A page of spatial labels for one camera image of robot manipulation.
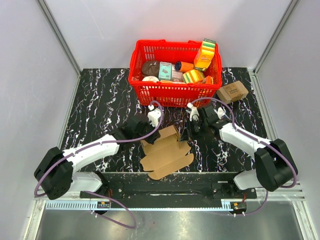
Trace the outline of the brown cardboard box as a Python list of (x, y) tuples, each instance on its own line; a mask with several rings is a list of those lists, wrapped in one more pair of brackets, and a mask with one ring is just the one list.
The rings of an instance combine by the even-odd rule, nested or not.
[(194, 161), (191, 147), (186, 141), (180, 141), (180, 133), (174, 125), (159, 131), (160, 138), (154, 144), (141, 141), (145, 157), (140, 163), (152, 180), (160, 180), (173, 174)]

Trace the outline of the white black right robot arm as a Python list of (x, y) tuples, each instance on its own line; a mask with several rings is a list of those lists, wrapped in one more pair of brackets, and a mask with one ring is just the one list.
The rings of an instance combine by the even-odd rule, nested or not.
[(273, 192), (296, 181), (298, 169), (287, 144), (277, 138), (269, 140), (258, 137), (233, 123), (222, 113), (215, 112), (211, 104), (195, 107), (188, 103), (186, 133), (194, 140), (201, 136), (217, 138), (234, 145), (254, 159), (255, 169), (238, 173), (227, 186), (228, 194), (239, 198), (247, 189), (264, 188)]

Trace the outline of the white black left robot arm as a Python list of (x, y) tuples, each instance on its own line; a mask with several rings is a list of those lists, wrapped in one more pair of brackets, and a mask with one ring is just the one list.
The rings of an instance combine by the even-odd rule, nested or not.
[(108, 181), (97, 171), (87, 173), (80, 170), (99, 159), (116, 155), (130, 143), (145, 140), (154, 144), (160, 137), (161, 120), (162, 114), (158, 110), (148, 115), (137, 114), (105, 136), (83, 146), (49, 149), (34, 172), (38, 181), (35, 197), (47, 196), (56, 200), (66, 193), (89, 192), (103, 198), (109, 190)]

